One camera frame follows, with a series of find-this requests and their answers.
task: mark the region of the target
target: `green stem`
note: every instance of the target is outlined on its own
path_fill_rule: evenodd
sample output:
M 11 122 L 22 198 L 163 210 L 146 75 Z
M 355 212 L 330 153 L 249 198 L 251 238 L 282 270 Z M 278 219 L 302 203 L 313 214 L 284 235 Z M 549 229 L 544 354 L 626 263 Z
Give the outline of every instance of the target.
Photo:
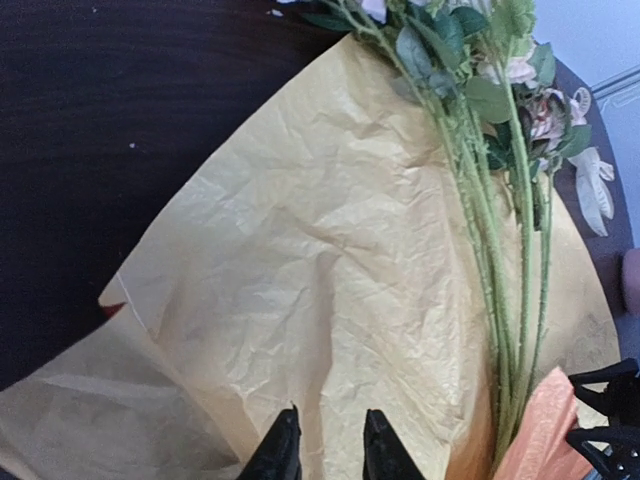
M 473 199 L 475 202 L 475 208 L 478 212 L 478 216 L 480 219 L 480 225 L 485 227 L 485 239 L 487 241 L 490 263 L 492 267 L 493 278 L 496 277 L 496 258 L 500 256 L 499 243 L 497 242 L 497 235 L 495 234 L 495 228 L 493 228 L 494 219 L 492 214 L 492 209 L 490 207 L 490 202 L 486 198 L 486 192 L 483 190 L 482 183 L 480 181 L 480 176 L 478 175 L 477 165 L 475 161 L 475 156 L 469 150 L 469 146 L 466 142 L 459 142 L 460 147 L 462 148 L 461 157 L 462 164 L 464 165 L 464 172 L 468 175 L 469 181 L 471 183 L 471 191 L 475 193 Z M 496 305 L 496 311 L 500 309 L 500 305 L 503 303 L 501 298 L 496 298 L 496 289 L 493 289 L 493 299 L 494 304 Z M 508 405 L 511 399 L 512 393 L 512 385 L 511 379 L 509 378 L 509 372 L 511 370 L 511 359 L 508 356 L 509 347 L 507 340 L 507 328 L 508 328 L 508 317 L 500 317 L 499 314 L 494 312 L 494 325 L 497 330 L 497 338 L 498 338 L 498 353 L 500 356 L 500 369 L 498 372 L 499 380 L 500 380 L 500 417 L 498 420 L 498 425 L 501 425 L 506 420 L 506 415 L 508 413 Z
M 429 102 L 425 99 L 423 92 L 415 85 L 415 82 L 413 81 L 411 75 L 409 74 L 409 72 L 406 70 L 406 68 L 404 67 L 404 65 L 402 64 L 402 62 L 399 60 L 399 58 L 396 55 L 395 49 L 393 48 L 393 46 L 389 43 L 389 41 L 384 37 L 384 35 L 382 35 L 380 33 L 380 31 L 377 29 L 375 23 L 373 23 L 373 21 L 370 19 L 370 17 L 363 11 L 361 11 L 361 9 L 358 9 L 359 13 L 360 13 L 360 17 L 362 18 L 363 23 L 367 26 L 367 28 L 375 30 L 374 32 L 374 36 L 378 41 L 378 44 L 382 47 L 382 49 L 385 51 L 385 53 L 387 54 L 387 56 L 391 59 L 391 61 L 394 63 L 395 67 L 402 73 L 403 77 L 409 82 L 410 88 L 412 89 L 413 94 L 416 96 L 416 98 L 418 98 L 421 106 L 423 106 L 423 108 L 429 112 L 434 118 L 436 118 L 437 122 L 438 122 L 438 127 L 440 130 L 440 133 L 442 134 L 444 143 L 445 143 L 445 148 L 447 150 L 447 154 L 449 156 L 450 162 L 451 162 L 451 166 L 454 172 L 456 172 L 457 170 L 457 166 L 455 165 L 455 158 L 456 158 L 456 149 L 453 147 L 453 143 L 451 142 L 451 138 L 450 138 L 450 132 L 448 129 L 448 126 L 444 123 L 444 118 L 446 117 L 444 111 L 442 110 L 442 105 L 440 104 L 436 104 L 435 102 Z M 466 142 L 464 139 L 461 139 L 460 142 L 458 142 L 458 144 L 461 145 L 465 145 L 466 146 Z M 476 171 L 476 167 L 475 165 L 471 165 L 470 168 L 470 172 L 474 172 L 475 175 L 477 175 L 477 171 Z M 477 177 L 474 176 L 473 174 L 471 175 L 471 181 L 472 183 L 474 183 L 474 179 L 476 179 Z M 464 187 L 463 188 L 458 188 L 459 191 L 464 191 Z M 477 188 L 477 185 L 474 185 L 473 190 L 475 190 L 476 192 L 482 192 L 481 188 Z M 499 248 L 499 242 L 498 242 L 498 235 L 496 233 L 496 229 L 494 228 L 494 222 L 492 221 L 492 217 L 491 217 L 491 210 L 488 208 L 488 206 L 486 205 L 486 198 L 484 198 L 483 195 L 479 195 L 480 197 L 480 217 L 484 220 L 484 226 L 485 226 L 485 230 L 487 233 L 487 237 L 489 239 L 489 243 L 491 244 L 491 247 L 489 247 L 489 263 L 493 262 L 495 263 L 495 260 L 498 259 L 498 265 L 501 266 L 501 260 L 500 260 L 500 248 Z M 473 215 L 471 215 L 470 211 L 466 211 L 465 212 L 465 216 L 467 217 L 467 223 L 472 227 L 470 227 L 470 235 L 472 236 L 472 238 L 474 236 L 476 236 L 476 233 L 479 232 L 474 232 L 473 230 L 476 229 L 477 230 L 477 226 L 475 225 L 475 217 Z M 483 262 L 482 262 L 482 253 L 480 253 L 478 251 L 478 249 L 475 249 L 475 256 L 476 256 L 476 261 L 478 262 L 478 268 L 484 270 L 484 266 L 483 266 Z M 485 291 L 485 303 L 488 309 L 488 313 L 490 314 L 490 318 L 492 319 L 492 324 L 493 324 L 493 328 L 496 330 L 494 337 L 498 339 L 498 354 L 500 356 L 500 360 L 499 360 L 499 368 L 498 368 L 498 375 L 500 378 L 500 384 L 499 384 L 499 391 L 497 394 L 497 397 L 500 399 L 499 400 L 499 405 L 497 407 L 498 410 L 498 415 L 499 415 L 499 425 L 504 424 L 507 419 L 507 413 L 509 411 L 509 405 L 510 405 L 510 400 L 511 400 L 511 394 L 512 394 L 512 386 L 511 386 L 511 379 L 509 378 L 510 372 L 512 371 L 512 365 L 511 365 L 511 359 L 510 359 L 510 347 L 508 346 L 508 340 L 505 337 L 506 335 L 506 325 L 508 325 L 508 317 L 506 316 L 506 309 L 503 308 L 502 306 L 505 305 L 504 301 L 496 301 L 495 298 L 492 299 L 493 295 L 493 289 L 491 289 L 491 285 L 490 282 L 486 281 L 486 271 L 484 270 L 481 273 L 481 281 L 483 281 L 483 291 Z M 504 289 L 501 291 L 501 296 L 502 299 L 505 299 L 505 294 L 504 294 Z M 494 305 L 497 304 L 500 308 L 500 311 L 503 313 L 503 321 L 500 321 L 500 317 L 496 314 L 496 310 Z
M 470 124 L 472 126 L 472 131 L 475 135 L 475 150 L 478 155 L 478 165 L 480 172 L 480 180 L 482 181 L 482 185 L 484 187 L 484 191 L 486 195 L 489 197 L 490 205 L 493 205 L 491 199 L 496 197 L 496 189 L 495 185 L 491 179 L 491 173 L 489 171 L 489 160 L 487 158 L 487 146 L 484 141 L 484 135 L 482 134 L 482 127 L 480 123 L 480 118 L 478 114 L 472 111 L 468 106 L 466 109 L 466 114 L 469 117 Z M 504 263 L 502 261 L 502 250 L 500 249 L 500 221 L 496 218 L 495 214 L 492 215 L 493 224 L 491 225 L 491 234 L 493 238 L 489 240 L 489 248 L 492 249 L 492 258 L 494 263 L 494 284 L 496 290 L 496 309 L 498 311 L 498 316 L 503 320 L 504 325 L 502 326 L 504 330 L 504 346 L 507 350 L 506 356 L 510 359 L 509 361 L 509 378 L 510 383 L 513 383 L 515 378 L 515 357 L 513 357 L 513 342 L 511 339 L 511 332 L 509 331 L 509 299 L 506 288 L 506 277 L 504 270 Z
M 359 32 L 364 32 L 368 35 L 371 35 L 377 40 L 378 45 L 387 54 L 387 57 L 389 58 L 389 60 L 393 62 L 394 67 L 398 69 L 398 71 L 409 83 L 411 93 L 413 93 L 413 95 L 416 97 L 416 99 L 420 103 L 420 106 L 426 111 L 428 111 L 431 115 L 435 115 L 434 106 L 432 105 L 431 102 L 425 99 L 424 92 L 420 88 L 418 88 L 415 81 L 409 74 L 408 70 L 405 68 L 404 64 L 398 58 L 395 48 L 393 47 L 393 45 L 391 45 L 391 43 L 389 43 L 389 40 L 387 40 L 387 38 L 382 34 L 382 32 L 380 31 L 378 26 L 375 24 L 375 22 L 362 9 L 359 3 L 354 2 L 352 6 L 354 10 L 358 12 L 358 15 L 362 19 L 363 23 L 358 22 L 352 15 L 351 11 L 345 6 L 345 1 L 346 0 L 338 0 L 343 10 L 343 13 L 345 15 L 345 18 L 347 18 L 347 20 L 351 23 L 351 25 L 353 25 L 353 27 L 356 28 Z
M 540 258 L 540 311 L 538 312 L 538 330 L 536 332 L 536 345 L 533 351 L 533 363 L 531 365 L 531 376 L 529 377 L 529 385 L 527 386 L 527 398 L 531 396 L 534 388 L 535 373 L 538 368 L 538 360 L 540 357 L 540 349 L 542 339 L 544 337 L 544 329 L 547 317 L 547 309 L 549 306 L 549 270 L 551 267 L 551 228 L 553 226 L 553 181 L 555 170 L 550 170 L 547 198 L 542 219 L 542 238 L 541 238 L 541 258 Z
M 518 369 L 516 374 L 514 395 L 510 407 L 510 418 L 505 428 L 498 433 L 498 445 L 496 447 L 496 462 L 504 457 L 515 433 L 517 432 L 521 412 L 527 400 L 527 386 L 530 373 L 527 374 L 527 343 L 529 337 L 529 324 L 532 316 L 532 292 L 533 283 L 533 191 L 531 188 L 531 174 L 529 172 L 529 154 L 525 139 L 522 135 L 520 122 L 518 121 L 518 108 L 513 98 L 511 84 L 502 70 L 501 84 L 509 101 L 511 119 L 509 125 L 512 134 L 512 149 L 515 155 L 517 182 L 522 208 L 522 279 L 521 295 L 522 304 L 520 311 L 520 336 Z
M 325 5 L 329 5 L 330 7 L 334 5 L 333 2 L 331 2 L 331 0 L 320 0 L 322 3 L 324 3 Z M 347 21 L 349 23 L 351 23 L 351 25 L 360 33 L 366 33 L 368 35 L 376 35 L 376 32 L 378 32 L 378 28 L 376 27 L 375 24 L 373 24 L 373 26 L 371 25 L 364 25 L 362 23 L 360 23 L 359 21 L 356 20 L 356 18 L 353 16 L 353 14 L 351 13 L 351 9 L 348 8 L 346 5 L 346 0 L 338 0 L 338 4 L 340 5 L 340 9 L 342 14 L 345 16 L 345 18 L 347 19 Z
M 495 299 L 493 295 L 493 286 L 491 284 L 491 278 L 489 272 L 491 271 L 489 267 L 490 263 L 490 254 L 486 249 L 484 242 L 482 241 L 482 236 L 480 231 L 478 230 L 478 224 L 480 223 L 478 219 L 478 214 L 475 211 L 474 204 L 471 200 L 471 196 L 469 192 L 473 192 L 473 188 L 470 185 L 469 178 L 464 174 L 463 169 L 458 167 L 455 164 L 454 159 L 459 158 L 460 154 L 458 152 L 453 151 L 453 143 L 449 139 L 449 131 L 446 130 L 446 126 L 444 123 L 440 122 L 439 130 L 443 131 L 443 139 L 445 140 L 445 148 L 447 150 L 447 156 L 449 158 L 450 168 L 454 173 L 454 177 L 456 180 L 456 186 L 458 188 L 458 192 L 460 195 L 460 203 L 462 204 L 462 208 L 465 214 L 465 219 L 467 222 L 467 229 L 469 231 L 469 236 L 471 238 L 471 245 L 473 247 L 474 256 L 476 259 L 476 264 L 478 268 L 478 272 L 480 274 L 480 282 L 482 286 L 482 293 L 484 296 L 485 306 L 487 308 L 487 314 L 490 320 L 490 334 L 491 334 L 491 371 L 496 376 L 492 379 L 492 384 L 497 388 L 492 389 L 491 391 L 491 399 L 492 399 L 492 414 L 495 422 L 499 423 L 499 418 L 501 415 L 504 415 L 503 412 L 506 412 L 506 408 L 508 406 L 508 401 L 505 403 L 505 399 L 502 398 L 501 391 L 499 389 L 499 373 L 503 371 L 502 364 L 504 361 L 501 359 L 501 354 L 503 353 L 503 349 L 501 347 L 501 342 L 499 340 L 498 332 L 500 331 L 500 321 L 496 317 L 496 311 L 494 307 Z

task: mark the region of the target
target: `flower bouquet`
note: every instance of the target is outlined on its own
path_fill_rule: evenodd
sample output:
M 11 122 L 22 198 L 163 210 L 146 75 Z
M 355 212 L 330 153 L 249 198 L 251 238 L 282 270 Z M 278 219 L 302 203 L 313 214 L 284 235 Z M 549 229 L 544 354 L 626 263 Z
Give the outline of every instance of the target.
M 353 32 L 399 76 L 394 89 L 433 117 L 450 160 L 485 295 L 495 382 L 499 462 L 534 387 L 549 294 L 555 172 L 590 143 L 586 89 L 554 88 L 549 44 L 537 45 L 533 0 L 321 0 L 318 26 Z M 508 185 L 520 226 L 519 298 L 509 299 L 494 202 Z M 533 281 L 539 235 L 540 283 Z M 534 315 L 534 304 L 538 306 Z M 509 325 L 519 317 L 518 332 Z M 535 337 L 529 349 L 529 337 Z
M 169 202 L 105 327 L 0 394 L 3 466 L 232 480 L 293 403 L 305 478 L 359 477 L 380 409 L 425 478 L 485 480 L 539 379 L 617 360 L 552 191 L 588 144 L 585 102 L 553 88 L 532 5 L 318 6 L 353 35 Z

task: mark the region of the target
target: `white wall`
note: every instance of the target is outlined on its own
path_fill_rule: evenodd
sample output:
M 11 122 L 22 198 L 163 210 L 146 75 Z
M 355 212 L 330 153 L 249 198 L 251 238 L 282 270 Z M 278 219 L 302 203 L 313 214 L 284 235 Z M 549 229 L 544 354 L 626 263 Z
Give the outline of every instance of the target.
M 536 0 L 539 42 L 594 86 L 640 65 L 639 0 Z

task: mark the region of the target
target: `artificial flower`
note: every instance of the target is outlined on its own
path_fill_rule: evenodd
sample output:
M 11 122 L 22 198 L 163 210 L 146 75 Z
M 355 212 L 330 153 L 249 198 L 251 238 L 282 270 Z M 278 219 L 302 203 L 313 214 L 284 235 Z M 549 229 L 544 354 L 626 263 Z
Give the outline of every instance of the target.
M 529 109 L 533 126 L 531 137 L 533 140 L 548 140 L 547 151 L 555 150 L 564 136 L 565 119 L 558 109 L 551 108 L 551 102 L 564 103 L 564 94 L 560 90 L 547 88 L 543 92 L 542 100 Z M 586 125 L 586 114 L 591 107 L 591 96 L 586 89 L 579 89 L 573 98 L 569 99 L 571 107 L 571 126 Z
M 362 9 L 380 23 L 387 21 L 385 0 L 362 0 Z
M 535 81 L 535 78 L 538 76 L 536 69 L 529 65 L 529 60 L 533 56 L 533 52 L 535 51 L 536 46 L 531 41 L 531 48 L 529 51 L 521 57 L 511 57 L 507 62 L 506 75 L 509 79 L 509 83 L 524 83 L 528 88 L 536 88 L 538 83 Z M 481 77 L 490 80 L 496 85 L 500 85 L 500 76 L 496 67 L 488 61 L 487 58 L 484 58 L 478 63 L 477 66 L 478 74 Z
M 598 150 L 587 148 L 580 155 L 569 158 L 577 169 L 576 190 L 580 210 L 595 233 L 601 237 L 608 235 L 602 217 L 613 218 L 613 199 L 604 181 L 613 181 L 613 166 L 600 159 Z

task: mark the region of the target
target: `flower stem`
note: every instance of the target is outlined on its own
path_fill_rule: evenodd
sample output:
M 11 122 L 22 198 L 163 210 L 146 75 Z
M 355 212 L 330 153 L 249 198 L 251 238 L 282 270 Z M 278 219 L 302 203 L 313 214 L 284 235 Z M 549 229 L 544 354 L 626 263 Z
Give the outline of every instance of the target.
M 541 256 L 540 256 L 540 310 L 538 312 L 538 330 L 536 332 L 536 344 L 533 351 L 533 362 L 531 365 L 531 376 L 529 377 L 529 385 L 527 386 L 527 398 L 533 393 L 536 369 L 538 368 L 538 360 L 540 357 L 540 349 L 542 339 L 544 337 L 544 329 L 547 317 L 547 309 L 549 306 L 549 270 L 551 267 L 551 227 L 553 218 L 553 182 L 555 178 L 555 170 L 549 172 L 547 179 L 547 196 L 545 208 L 542 218 L 542 238 L 541 238 Z
M 482 185 L 484 188 L 485 194 L 489 197 L 489 204 L 493 205 L 492 199 L 496 197 L 496 189 L 491 179 L 491 174 L 489 171 L 489 160 L 487 158 L 487 147 L 484 141 L 484 135 L 482 134 L 482 127 L 480 123 L 480 118 L 476 112 L 471 110 L 468 105 L 466 109 L 466 114 L 469 117 L 471 129 L 475 136 L 475 150 L 478 156 L 478 171 L 480 173 L 480 179 L 482 181 Z M 506 356 L 509 360 L 509 380 L 510 383 L 513 384 L 514 376 L 515 376 L 515 357 L 513 357 L 513 341 L 511 339 L 511 332 L 509 330 L 510 325 L 510 309 L 509 309 L 509 300 L 507 295 L 506 288 L 506 279 L 505 279 L 505 270 L 504 263 L 502 261 L 502 250 L 500 249 L 500 221 L 496 218 L 495 212 L 492 215 L 493 224 L 491 226 L 490 233 L 494 237 L 489 240 L 489 248 L 493 248 L 492 251 L 492 261 L 494 265 L 493 270 L 493 282 L 496 290 L 496 310 L 498 311 L 498 316 L 502 319 L 503 325 L 501 326 L 504 332 L 504 348 L 506 348 L 507 353 Z
M 480 225 L 485 229 L 485 240 L 488 245 L 489 252 L 489 270 L 492 277 L 496 278 L 501 272 L 496 271 L 496 258 L 500 256 L 499 243 L 497 242 L 496 229 L 494 228 L 493 211 L 490 206 L 490 202 L 486 198 L 486 192 L 483 190 L 480 176 L 477 170 L 477 164 L 475 156 L 469 150 L 469 146 L 466 142 L 460 142 L 462 165 L 465 174 L 469 178 L 471 185 L 471 191 L 473 192 L 473 199 L 475 200 L 475 209 L 478 212 L 478 218 Z M 512 382 L 509 372 L 511 370 L 511 359 L 509 358 L 509 346 L 507 339 L 508 329 L 508 317 L 502 317 L 498 313 L 501 310 L 501 306 L 504 304 L 503 298 L 498 298 L 498 295 L 504 295 L 504 292 L 498 293 L 497 289 L 493 288 L 493 304 L 494 304 L 494 319 L 493 324 L 496 329 L 496 337 L 498 339 L 498 355 L 500 358 L 500 368 L 498 371 L 499 377 L 499 406 L 498 406 L 498 425 L 503 424 L 508 414 L 508 406 L 511 400 L 512 394 Z
M 509 125 L 512 134 L 511 147 L 515 156 L 516 181 L 518 188 L 516 194 L 520 196 L 522 208 L 522 278 L 521 278 L 521 310 L 520 310 L 520 336 L 518 352 L 518 368 L 515 378 L 514 395 L 509 408 L 509 420 L 498 431 L 498 444 L 496 447 L 495 462 L 500 462 L 506 454 L 511 441 L 515 437 L 518 424 L 524 405 L 527 400 L 527 387 L 531 372 L 527 372 L 527 344 L 529 337 L 529 326 L 532 317 L 532 291 L 533 283 L 533 190 L 531 186 L 531 174 L 529 171 L 529 154 L 527 151 L 524 136 L 522 135 L 520 122 L 518 121 L 518 108 L 513 98 L 511 84 L 502 69 L 501 84 L 509 101 L 511 109 L 511 119 Z

